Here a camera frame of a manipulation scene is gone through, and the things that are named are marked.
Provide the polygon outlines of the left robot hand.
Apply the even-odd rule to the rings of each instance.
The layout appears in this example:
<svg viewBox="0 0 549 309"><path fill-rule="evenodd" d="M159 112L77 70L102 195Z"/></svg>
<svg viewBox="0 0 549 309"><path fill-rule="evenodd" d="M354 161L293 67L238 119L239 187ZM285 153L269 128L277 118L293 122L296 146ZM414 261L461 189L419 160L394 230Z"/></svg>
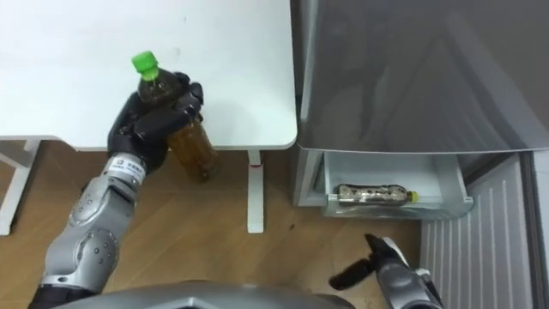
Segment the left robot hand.
<svg viewBox="0 0 549 309"><path fill-rule="evenodd" d="M132 93L117 115L107 137L107 153L134 155L144 163L147 174L158 170L168 151L168 137L198 120L203 89L181 72L175 74L183 92L167 106L148 112L138 93Z"/></svg>

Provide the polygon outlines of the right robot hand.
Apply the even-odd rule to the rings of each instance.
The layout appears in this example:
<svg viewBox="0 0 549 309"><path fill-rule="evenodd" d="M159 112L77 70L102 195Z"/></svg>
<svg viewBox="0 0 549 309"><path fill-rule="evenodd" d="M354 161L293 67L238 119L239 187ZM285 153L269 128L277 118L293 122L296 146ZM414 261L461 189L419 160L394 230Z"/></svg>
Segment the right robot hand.
<svg viewBox="0 0 549 309"><path fill-rule="evenodd" d="M365 241L371 248L370 255L350 264L339 274L331 276L329 278L330 287L337 291L352 288L372 273L378 273L386 264L395 263L407 266L398 252L385 239L366 233Z"/></svg>

